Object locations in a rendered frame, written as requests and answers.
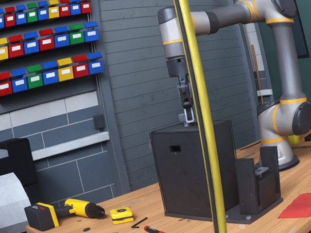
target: gray wood panel wall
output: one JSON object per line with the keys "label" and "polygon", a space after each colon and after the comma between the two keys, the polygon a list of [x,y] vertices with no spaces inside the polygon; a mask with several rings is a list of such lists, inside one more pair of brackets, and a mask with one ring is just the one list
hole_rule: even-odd
{"label": "gray wood panel wall", "polygon": [[[104,48],[121,146],[131,189],[157,182],[149,132],[178,122],[177,78],[169,78],[159,9],[173,0],[102,0]],[[191,11],[228,5],[227,0],[189,0]],[[237,148],[255,141],[252,107],[234,27],[198,38],[214,120],[231,119]]]}

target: drill handle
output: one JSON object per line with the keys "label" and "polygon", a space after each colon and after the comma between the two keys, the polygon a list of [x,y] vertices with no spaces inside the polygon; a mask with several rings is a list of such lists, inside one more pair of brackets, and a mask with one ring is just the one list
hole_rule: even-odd
{"label": "drill handle", "polygon": [[70,215],[74,214],[74,210],[72,206],[64,206],[64,207],[60,207],[55,209],[55,213],[57,218],[61,218],[61,217],[67,217]]}

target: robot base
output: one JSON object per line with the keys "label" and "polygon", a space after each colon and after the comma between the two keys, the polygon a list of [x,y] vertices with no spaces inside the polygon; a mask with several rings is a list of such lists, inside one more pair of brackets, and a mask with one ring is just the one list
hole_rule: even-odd
{"label": "robot base", "polygon": [[[269,206],[267,209],[259,213],[258,215],[251,215],[251,219],[247,220],[246,217],[250,215],[242,215],[240,210],[240,205],[237,205],[225,212],[226,215],[229,215],[229,217],[226,218],[227,223],[234,223],[234,224],[252,224],[260,217],[264,216],[266,213],[268,213],[273,208],[277,207],[281,202],[283,202],[283,198],[280,198],[277,200],[274,204]],[[198,221],[208,221],[212,222],[211,217],[198,217],[198,216],[188,216],[188,215],[178,215],[178,214],[172,214],[172,213],[165,213],[165,216],[168,217],[177,217],[177,218],[184,218],[184,219],[191,219],[191,220],[198,220]]]}
{"label": "robot base", "polygon": [[[300,163],[300,161],[298,160],[297,155],[294,155],[293,160],[291,160],[291,161],[288,162],[288,163],[279,165],[279,166],[278,166],[278,169],[279,169],[279,170],[290,169],[290,168],[293,168],[293,167],[297,166],[299,163]],[[256,163],[256,164],[255,164],[255,168],[256,168],[256,169],[260,168],[259,163]]]}

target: red screwdriver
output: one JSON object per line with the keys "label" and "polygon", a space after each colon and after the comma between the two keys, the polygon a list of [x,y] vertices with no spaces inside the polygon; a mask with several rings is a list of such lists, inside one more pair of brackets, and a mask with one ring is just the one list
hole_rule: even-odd
{"label": "red screwdriver", "polygon": [[144,229],[146,232],[149,232],[149,233],[165,233],[165,232],[158,231],[158,230],[156,230],[152,227],[148,227],[148,226],[145,226]]}

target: red cloth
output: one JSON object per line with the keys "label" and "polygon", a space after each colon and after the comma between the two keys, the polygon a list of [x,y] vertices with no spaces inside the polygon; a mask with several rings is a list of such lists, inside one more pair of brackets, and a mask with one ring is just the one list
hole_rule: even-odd
{"label": "red cloth", "polygon": [[311,193],[299,195],[287,206],[278,218],[299,218],[311,216]]}

